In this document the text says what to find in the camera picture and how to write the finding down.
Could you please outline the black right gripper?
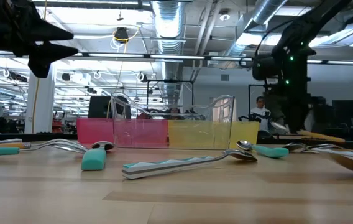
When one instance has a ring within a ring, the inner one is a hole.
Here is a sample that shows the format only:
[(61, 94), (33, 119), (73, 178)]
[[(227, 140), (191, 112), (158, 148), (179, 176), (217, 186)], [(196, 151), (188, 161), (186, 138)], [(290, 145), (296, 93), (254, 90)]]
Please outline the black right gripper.
[(286, 98), (285, 121), (291, 133), (304, 128), (308, 107), (307, 81), (283, 81), (283, 95)]

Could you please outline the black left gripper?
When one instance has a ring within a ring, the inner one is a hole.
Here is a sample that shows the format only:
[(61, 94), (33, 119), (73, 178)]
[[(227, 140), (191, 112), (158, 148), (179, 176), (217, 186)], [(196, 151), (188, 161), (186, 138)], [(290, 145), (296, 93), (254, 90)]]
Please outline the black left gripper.
[(33, 2), (0, 0), (0, 51), (28, 55), (28, 67), (37, 78), (48, 77), (52, 62), (78, 53), (74, 47), (37, 42), (73, 38), (73, 33), (43, 20)]

